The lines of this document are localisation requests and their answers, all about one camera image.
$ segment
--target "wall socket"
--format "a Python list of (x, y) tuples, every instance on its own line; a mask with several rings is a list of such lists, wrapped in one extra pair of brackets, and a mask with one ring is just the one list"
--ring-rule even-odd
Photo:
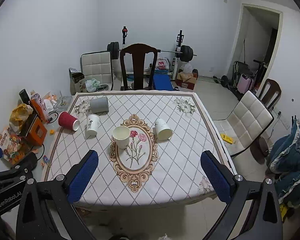
[[(278, 117), (278, 113), (280, 112), (280, 110), (277, 107), (274, 107), (274, 109), (272, 110), (272, 113), (275, 113), (275, 117)], [(291, 121), (287, 120), (282, 114), (280, 115), (280, 121), (282, 122), (283, 126), (286, 128), (286, 130), (288, 130), (290, 128), (290, 124)]]

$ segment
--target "bottle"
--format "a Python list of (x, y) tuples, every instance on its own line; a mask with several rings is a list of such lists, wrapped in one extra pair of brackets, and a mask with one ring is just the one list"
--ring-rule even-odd
[(41, 100), (41, 97), (39, 96), (38, 93), (34, 94), (31, 96), (31, 103), (34, 106), (34, 108), (37, 110), (39, 114), (39, 118), (43, 123), (46, 123), (48, 120), (48, 112), (47, 112), (47, 107), (46, 104), (43, 100)]

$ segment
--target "tablecloth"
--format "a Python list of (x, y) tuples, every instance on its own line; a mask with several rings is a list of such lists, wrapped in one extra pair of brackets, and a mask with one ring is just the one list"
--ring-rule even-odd
[[(87, 101), (108, 98), (109, 111), (100, 113), (96, 136), (86, 136)], [(68, 110), (81, 124), (77, 131), (60, 128), (49, 152), (51, 167), (44, 180), (66, 174), (89, 149), (98, 153), (99, 164), (76, 203), (86, 209), (104, 206), (167, 205), (192, 203), (214, 193), (201, 166), (200, 155), (210, 150), (234, 174), (231, 158), (209, 114), (195, 93), (181, 91), (105, 91), (77, 93)], [(173, 130), (169, 140), (157, 139), (154, 122), (162, 118)], [(115, 127), (130, 128), (126, 150), (118, 150), (112, 138)]]

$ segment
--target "yellow object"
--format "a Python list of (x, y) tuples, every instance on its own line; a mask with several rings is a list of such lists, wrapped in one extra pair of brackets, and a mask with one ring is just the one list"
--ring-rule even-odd
[(28, 116), (32, 114), (33, 109), (26, 104), (20, 104), (12, 110), (9, 119), (9, 126), (15, 133), (20, 133), (23, 124), (27, 120)]
[(284, 216), (286, 215), (288, 211), (288, 208), (285, 204), (280, 204), (280, 213), (281, 213), (281, 219), (283, 221)]
[(225, 142), (230, 143), (230, 144), (233, 144), (233, 143), (234, 143), (234, 142), (233, 142), (233, 139), (232, 139), (231, 137), (226, 136), (224, 133), (221, 133), (220, 135), (221, 135), (221, 138), (222, 138)]

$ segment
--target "white leather chair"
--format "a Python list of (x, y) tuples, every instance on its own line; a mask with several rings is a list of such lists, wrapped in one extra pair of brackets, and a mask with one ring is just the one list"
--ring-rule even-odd
[(219, 133), (232, 137), (235, 143), (225, 142), (231, 157), (250, 147), (272, 123), (274, 117), (251, 91), (247, 91), (231, 114), (224, 120), (214, 120)]
[(100, 81), (100, 85), (107, 84), (108, 90), (113, 89), (112, 63), (109, 51), (82, 54), (80, 64), (81, 72), (86, 79), (95, 78)]

